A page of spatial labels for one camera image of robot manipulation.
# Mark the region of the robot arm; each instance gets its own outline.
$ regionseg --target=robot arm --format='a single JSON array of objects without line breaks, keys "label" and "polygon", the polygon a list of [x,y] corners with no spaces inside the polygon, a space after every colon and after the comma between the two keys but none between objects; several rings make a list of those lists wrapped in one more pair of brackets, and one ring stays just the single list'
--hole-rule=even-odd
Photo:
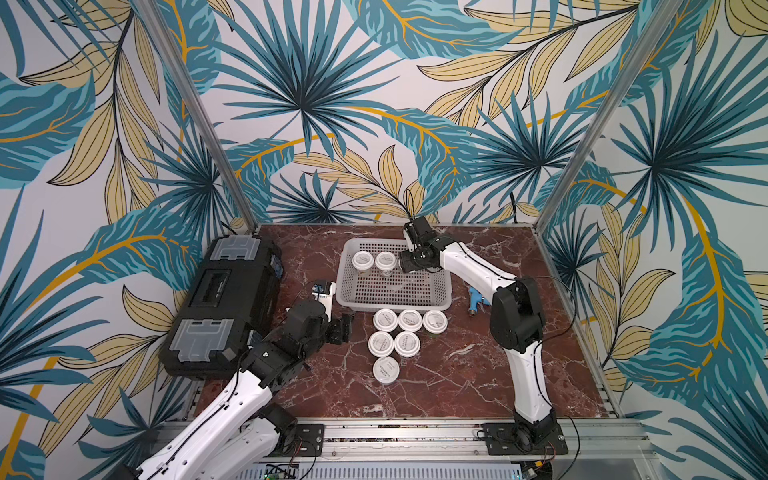
[{"label": "robot arm", "polygon": [[403,230],[409,247],[400,253],[404,272],[441,266],[491,302],[491,334],[509,358],[515,384],[518,444],[534,448],[558,427],[541,367],[544,313],[534,279],[496,268],[464,243],[438,235],[424,217]]},{"label": "robot arm", "polygon": [[276,447],[292,445],[296,419],[268,404],[325,342],[349,340],[351,319],[330,316],[335,290],[335,283],[316,285],[315,299],[294,305],[286,322],[250,349],[221,394],[181,434],[138,470],[123,467],[112,479],[227,480]]}]

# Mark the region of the gray plastic basket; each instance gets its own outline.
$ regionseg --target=gray plastic basket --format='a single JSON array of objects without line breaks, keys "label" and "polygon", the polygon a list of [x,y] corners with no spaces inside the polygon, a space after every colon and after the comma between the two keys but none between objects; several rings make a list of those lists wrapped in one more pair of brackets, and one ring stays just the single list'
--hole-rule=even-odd
[{"label": "gray plastic basket", "polygon": [[352,265],[352,257],[360,250],[370,252],[376,258],[381,252],[389,251],[396,255],[406,249],[405,240],[347,240],[336,277],[336,302],[358,312],[389,308],[396,312],[414,309],[423,313],[450,307],[451,274],[446,270],[436,273],[420,270],[406,274],[398,266],[390,276],[383,276],[374,266],[367,276],[360,276]]}]

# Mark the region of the red marble surface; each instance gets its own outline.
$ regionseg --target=red marble surface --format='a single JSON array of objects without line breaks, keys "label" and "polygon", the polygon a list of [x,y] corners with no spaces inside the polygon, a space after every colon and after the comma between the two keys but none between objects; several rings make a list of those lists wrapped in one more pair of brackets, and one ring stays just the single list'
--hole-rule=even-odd
[{"label": "red marble surface", "polygon": [[[465,242],[494,265],[516,275],[549,275],[541,251],[527,227],[440,228]],[[336,280],[344,243],[353,237],[402,238],[401,227],[268,225],[261,234],[283,249],[286,276],[280,290],[273,326],[305,283]],[[312,372],[302,372],[275,397],[297,417],[456,416],[509,417],[515,401],[509,364],[488,330],[489,306],[468,314],[468,287],[452,276],[453,303],[446,310],[448,329],[439,336],[419,332],[421,352],[400,359],[400,377],[389,386],[373,378],[376,358],[367,339],[375,331],[372,313],[357,313],[350,343],[326,345],[311,357]],[[547,325],[545,337],[568,328],[550,279],[538,279]],[[343,308],[334,303],[333,312]],[[559,415],[606,416],[584,356],[572,331],[545,341],[543,363],[550,400]],[[200,398],[201,411],[223,388],[208,382]]]}]

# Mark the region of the tropical leaf wallpaper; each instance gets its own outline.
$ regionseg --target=tropical leaf wallpaper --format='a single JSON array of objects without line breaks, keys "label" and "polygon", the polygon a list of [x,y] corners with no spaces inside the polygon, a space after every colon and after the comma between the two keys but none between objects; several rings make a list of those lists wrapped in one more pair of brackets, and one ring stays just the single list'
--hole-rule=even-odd
[{"label": "tropical leaf wallpaper", "polygon": [[190,73],[260,222],[533,221],[658,3],[228,0]]},{"label": "tropical leaf wallpaper", "polygon": [[671,479],[768,478],[766,34],[768,2],[684,2],[545,232]]},{"label": "tropical leaf wallpaper", "polygon": [[[214,10],[161,4],[206,91]],[[0,478],[102,478],[184,410],[158,349],[235,215],[130,2],[2,1],[0,18]]]}]

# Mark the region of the white jar lid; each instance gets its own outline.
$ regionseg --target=white jar lid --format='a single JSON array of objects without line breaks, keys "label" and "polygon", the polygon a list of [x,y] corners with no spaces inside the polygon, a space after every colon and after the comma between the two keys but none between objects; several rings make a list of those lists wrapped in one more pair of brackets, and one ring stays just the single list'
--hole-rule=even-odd
[{"label": "white jar lid", "polygon": [[373,326],[382,332],[392,332],[397,328],[397,313],[388,308],[382,308],[374,313]]},{"label": "white jar lid", "polygon": [[400,365],[391,356],[383,356],[373,364],[373,376],[384,385],[397,380],[400,375]]},{"label": "white jar lid", "polygon": [[430,333],[443,333],[448,328],[448,318],[440,310],[429,310],[424,314],[424,328]]},{"label": "white jar lid", "polygon": [[375,356],[387,356],[395,349],[395,341],[387,332],[376,332],[368,338],[368,350]]},{"label": "white jar lid", "polygon": [[403,310],[397,324],[406,332],[418,332],[422,328],[422,314],[415,310]]},{"label": "white jar lid", "polygon": [[368,270],[373,266],[373,255],[365,250],[360,250],[352,257],[352,265],[358,270]]},{"label": "white jar lid", "polygon": [[395,257],[394,253],[381,252],[380,254],[376,255],[376,266],[379,268],[379,270],[384,270],[385,272],[388,272],[390,270],[393,270],[396,265],[397,265],[397,257]]},{"label": "white jar lid", "polygon": [[400,332],[395,337],[395,351],[401,357],[414,356],[420,348],[422,343],[414,332]]}]

